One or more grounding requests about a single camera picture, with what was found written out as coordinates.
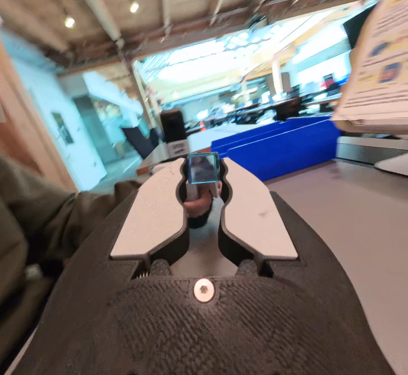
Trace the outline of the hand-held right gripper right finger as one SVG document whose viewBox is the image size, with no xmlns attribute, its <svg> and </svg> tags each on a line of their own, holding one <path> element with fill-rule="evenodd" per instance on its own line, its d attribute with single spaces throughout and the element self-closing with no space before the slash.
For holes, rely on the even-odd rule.
<svg viewBox="0 0 408 375">
<path fill-rule="evenodd" d="M 298 259 L 298 252 L 267 186 L 230 158 L 220 160 L 221 198 L 218 247 L 238 266 L 253 260 Z"/>
</svg>

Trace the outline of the clear glass cube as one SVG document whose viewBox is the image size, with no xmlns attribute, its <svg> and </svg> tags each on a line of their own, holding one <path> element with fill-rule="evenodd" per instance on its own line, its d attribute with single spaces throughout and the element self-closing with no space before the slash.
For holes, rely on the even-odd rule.
<svg viewBox="0 0 408 375">
<path fill-rule="evenodd" d="M 215 183 L 220 180 L 218 153 L 194 153 L 187 156 L 189 184 Z"/>
</svg>

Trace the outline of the black monitor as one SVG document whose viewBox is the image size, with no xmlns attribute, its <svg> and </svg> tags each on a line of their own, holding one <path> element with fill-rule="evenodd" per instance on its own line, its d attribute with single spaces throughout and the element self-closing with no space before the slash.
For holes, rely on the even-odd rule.
<svg viewBox="0 0 408 375">
<path fill-rule="evenodd" d="M 360 36 L 361 29 L 370 15 L 370 13 L 373 11 L 374 6 L 371 8 L 368 8 L 359 14 L 355 15 L 354 17 L 350 18 L 349 20 L 345 21 L 343 23 L 343 28 L 346 33 L 350 49 L 354 49 L 357 40 Z"/>
</svg>

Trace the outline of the dark wall picture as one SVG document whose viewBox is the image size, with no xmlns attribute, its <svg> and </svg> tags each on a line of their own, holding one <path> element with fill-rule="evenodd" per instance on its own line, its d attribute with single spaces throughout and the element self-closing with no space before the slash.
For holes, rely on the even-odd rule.
<svg viewBox="0 0 408 375">
<path fill-rule="evenodd" d="M 62 115 L 59 112 L 52 112 L 51 114 L 52 114 L 52 116 L 54 118 L 54 121 L 55 121 L 55 123 L 57 125 L 59 136 L 62 138 L 64 143 L 66 145 L 74 144 L 74 139 L 72 138 L 72 135 L 71 135 L 67 125 L 65 124 L 65 121 L 64 121 Z"/>
</svg>

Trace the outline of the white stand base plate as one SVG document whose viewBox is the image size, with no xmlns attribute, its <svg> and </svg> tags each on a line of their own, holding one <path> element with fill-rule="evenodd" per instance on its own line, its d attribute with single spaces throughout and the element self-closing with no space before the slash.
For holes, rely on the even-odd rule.
<svg viewBox="0 0 408 375">
<path fill-rule="evenodd" d="M 385 159 L 374 164 L 374 168 L 390 174 L 408 176 L 408 154 L 402 154 L 394 158 Z"/>
</svg>

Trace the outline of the wooden post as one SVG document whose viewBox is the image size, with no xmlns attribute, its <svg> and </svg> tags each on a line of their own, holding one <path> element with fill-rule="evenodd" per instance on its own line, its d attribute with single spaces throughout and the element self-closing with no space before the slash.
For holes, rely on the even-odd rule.
<svg viewBox="0 0 408 375">
<path fill-rule="evenodd" d="M 0 99 L 5 120 L 1 126 L 1 153 L 34 174 L 76 192 L 77 187 L 3 42 L 0 45 Z"/>
</svg>

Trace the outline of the person's olive hoodie torso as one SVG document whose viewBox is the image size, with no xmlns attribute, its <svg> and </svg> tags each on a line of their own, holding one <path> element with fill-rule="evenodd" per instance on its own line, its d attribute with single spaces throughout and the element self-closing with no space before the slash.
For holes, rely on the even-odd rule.
<svg viewBox="0 0 408 375">
<path fill-rule="evenodd" d="M 26 281 L 25 268 L 63 261 L 83 242 L 79 194 L 1 156 L 1 304 Z"/>
</svg>

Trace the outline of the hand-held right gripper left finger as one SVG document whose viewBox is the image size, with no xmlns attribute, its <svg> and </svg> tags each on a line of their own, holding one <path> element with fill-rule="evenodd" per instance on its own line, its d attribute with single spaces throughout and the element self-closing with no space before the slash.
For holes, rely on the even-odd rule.
<svg viewBox="0 0 408 375">
<path fill-rule="evenodd" d="M 189 249 L 186 194 L 186 159 L 164 167 L 139 188 L 110 252 L 113 260 L 140 260 L 174 264 Z"/>
</svg>

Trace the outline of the instruction board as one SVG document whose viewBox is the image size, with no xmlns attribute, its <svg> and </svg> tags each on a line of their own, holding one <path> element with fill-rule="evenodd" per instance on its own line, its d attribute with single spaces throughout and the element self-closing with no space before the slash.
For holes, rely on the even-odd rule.
<svg viewBox="0 0 408 375">
<path fill-rule="evenodd" d="M 366 19 L 331 120 L 345 132 L 407 135 L 408 0 L 379 0 Z"/>
</svg>

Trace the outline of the black office chair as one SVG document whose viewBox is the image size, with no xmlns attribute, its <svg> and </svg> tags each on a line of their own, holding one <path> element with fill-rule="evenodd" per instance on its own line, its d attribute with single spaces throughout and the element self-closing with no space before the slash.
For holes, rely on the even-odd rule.
<svg viewBox="0 0 408 375">
<path fill-rule="evenodd" d="M 159 137 L 155 129 L 149 132 L 148 137 L 144 136 L 139 127 L 122 127 L 121 130 L 126 140 L 134 147 L 143 160 L 159 145 Z"/>
</svg>

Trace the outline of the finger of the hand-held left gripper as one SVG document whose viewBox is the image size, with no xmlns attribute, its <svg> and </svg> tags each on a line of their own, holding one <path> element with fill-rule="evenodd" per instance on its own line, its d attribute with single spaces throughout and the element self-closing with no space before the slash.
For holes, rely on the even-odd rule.
<svg viewBox="0 0 408 375">
<path fill-rule="evenodd" d="M 161 170 L 173 165 L 174 162 L 176 162 L 177 160 L 172 160 L 172 161 L 166 161 L 166 162 L 161 162 L 158 163 L 154 166 L 152 166 L 150 168 L 150 174 L 157 174 L 158 172 L 160 172 Z"/>
</svg>

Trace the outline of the blue plastic bin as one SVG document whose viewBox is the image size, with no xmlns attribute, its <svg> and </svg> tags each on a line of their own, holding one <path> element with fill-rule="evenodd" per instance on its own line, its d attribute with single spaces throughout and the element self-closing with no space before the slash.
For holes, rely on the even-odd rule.
<svg viewBox="0 0 408 375">
<path fill-rule="evenodd" d="M 211 150 L 264 182 L 334 159 L 340 136 L 329 116 L 296 117 L 218 138 Z"/>
</svg>

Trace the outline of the long dark desk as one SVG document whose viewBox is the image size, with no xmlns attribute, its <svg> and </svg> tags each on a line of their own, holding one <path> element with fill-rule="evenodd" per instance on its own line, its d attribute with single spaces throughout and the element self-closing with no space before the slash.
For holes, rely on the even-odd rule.
<svg viewBox="0 0 408 375">
<path fill-rule="evenodd" d="M 298 117 L 310 107 L 323 106 L 323 111 L 334 107 L 341 97 L 341 92 L 311 93 L 299 97 L 285 99 L 275 103 L 262 103 L 247 108 L 239 108 L 226 114 L 224 121 L 235 124 L 257 124 L 262 119 L 286 120 Z"/>
</svg>

